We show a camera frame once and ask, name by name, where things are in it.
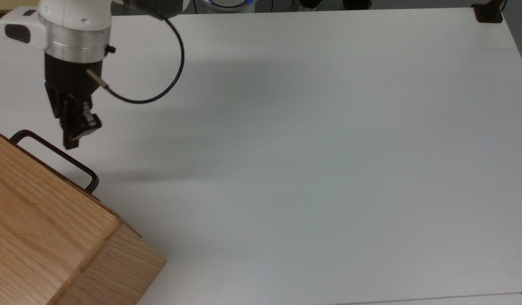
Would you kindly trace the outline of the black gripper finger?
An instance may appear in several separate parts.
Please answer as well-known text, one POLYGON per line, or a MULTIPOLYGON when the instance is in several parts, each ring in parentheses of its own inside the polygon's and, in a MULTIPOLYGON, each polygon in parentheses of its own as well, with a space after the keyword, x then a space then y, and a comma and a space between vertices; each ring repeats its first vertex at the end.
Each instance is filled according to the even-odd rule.
POLYGON ((73 132, 77 128, 77 118, 81 114, 81 104, 74 96, 64 96, 61 99, 60 126, 63 129, 63 145, 67 150, 77 148, 79 141, 74 139, 73 132))
POLYGON ((100 118, 91 112, 92 106, 90 102, 83 102, 82 112, 80 114, 80 123, 78 127, 78 138, 82 138, 94 133, 102 127, 100 118))

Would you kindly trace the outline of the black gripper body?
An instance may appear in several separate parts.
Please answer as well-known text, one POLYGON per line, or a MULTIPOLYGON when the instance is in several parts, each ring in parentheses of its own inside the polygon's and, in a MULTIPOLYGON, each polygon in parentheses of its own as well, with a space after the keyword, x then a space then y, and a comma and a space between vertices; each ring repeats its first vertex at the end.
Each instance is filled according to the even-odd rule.
POLYGON ((87 70, 100 76, 102 66, 102 61, 74 63, 44 54, 45 88, 55 118, 64 115, 66 100, 72 101, 73 109, 76 106, 82 109, 84 103, 88 103, 90 109, 93 108, 92 94, 99 85, 87 74, 87 70))

